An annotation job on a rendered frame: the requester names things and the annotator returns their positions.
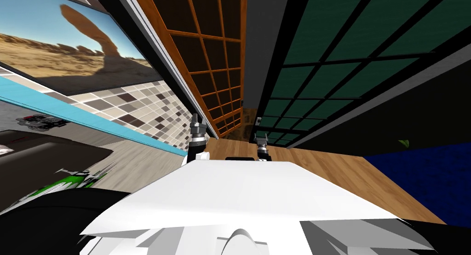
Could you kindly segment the desert landscape wall picture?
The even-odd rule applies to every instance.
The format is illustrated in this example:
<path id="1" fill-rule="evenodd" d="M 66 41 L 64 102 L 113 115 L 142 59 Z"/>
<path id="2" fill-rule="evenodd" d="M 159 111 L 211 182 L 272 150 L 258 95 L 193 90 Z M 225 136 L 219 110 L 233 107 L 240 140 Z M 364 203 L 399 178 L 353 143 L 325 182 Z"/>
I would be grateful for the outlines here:
<path id="1" fill-rule="evenodd" d="M 76 0 L 0 0 L 0 67 L 63 95 L 162 80 L 109 13 Z"/>

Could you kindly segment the green lattice black-framed door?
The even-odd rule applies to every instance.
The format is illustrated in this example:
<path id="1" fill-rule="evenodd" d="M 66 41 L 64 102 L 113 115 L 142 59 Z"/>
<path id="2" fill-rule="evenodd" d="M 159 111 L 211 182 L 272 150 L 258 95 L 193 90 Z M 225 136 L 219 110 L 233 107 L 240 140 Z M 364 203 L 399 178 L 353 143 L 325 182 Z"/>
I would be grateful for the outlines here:
<path id="1" fill-rule="evenodd" d="M 252 140 L 311 144 L 468 60 L 471 0 L 287 0 Z"/>

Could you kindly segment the dark blue rug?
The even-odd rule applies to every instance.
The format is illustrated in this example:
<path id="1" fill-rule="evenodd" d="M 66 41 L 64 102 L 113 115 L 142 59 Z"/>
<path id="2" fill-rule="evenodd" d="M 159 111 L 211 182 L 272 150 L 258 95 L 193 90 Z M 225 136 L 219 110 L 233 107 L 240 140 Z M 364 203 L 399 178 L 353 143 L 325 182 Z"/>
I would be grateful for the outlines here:
<path id="1" fill-rule="evenodd" d="M 471 142 L 365 158 L 445 223 L 471 228 Z"/>

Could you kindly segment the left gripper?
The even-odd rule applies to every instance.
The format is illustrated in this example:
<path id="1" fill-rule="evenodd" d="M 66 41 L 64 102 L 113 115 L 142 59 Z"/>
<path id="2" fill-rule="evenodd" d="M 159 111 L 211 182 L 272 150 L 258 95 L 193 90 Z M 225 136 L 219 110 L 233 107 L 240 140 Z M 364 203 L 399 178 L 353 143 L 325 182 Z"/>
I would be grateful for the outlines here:
<path id="1" fill-rule="evenodd" d="M 201 119 L 201 123 L 197 123 L 197 114 L 194 113 L 191 118 L 190 134 L 192 138 L 205 137 L 207 133 L 207 121 L 205 118 Z"/>

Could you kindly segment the brown lattice door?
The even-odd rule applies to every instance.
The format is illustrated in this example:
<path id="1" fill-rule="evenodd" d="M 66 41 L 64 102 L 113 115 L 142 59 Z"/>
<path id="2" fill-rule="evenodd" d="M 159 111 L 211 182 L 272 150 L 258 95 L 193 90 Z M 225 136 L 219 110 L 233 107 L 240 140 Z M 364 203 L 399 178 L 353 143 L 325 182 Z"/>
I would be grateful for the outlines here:
<path id="1" fill-rule="evenodd" d="M 247 0 L 136 0 L 216 137 L 241 126 Z"/>

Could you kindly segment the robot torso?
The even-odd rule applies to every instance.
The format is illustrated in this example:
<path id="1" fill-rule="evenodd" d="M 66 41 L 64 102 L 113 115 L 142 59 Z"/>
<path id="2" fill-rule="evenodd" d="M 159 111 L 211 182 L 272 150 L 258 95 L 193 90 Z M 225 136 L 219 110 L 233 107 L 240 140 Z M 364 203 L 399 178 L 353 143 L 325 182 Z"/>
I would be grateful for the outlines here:
<path id="1" fill-rule="evenodd" d="M 80 255 L 417 255 L 396 215 L 291 162 L 194 160 L 83 231 Z"/>

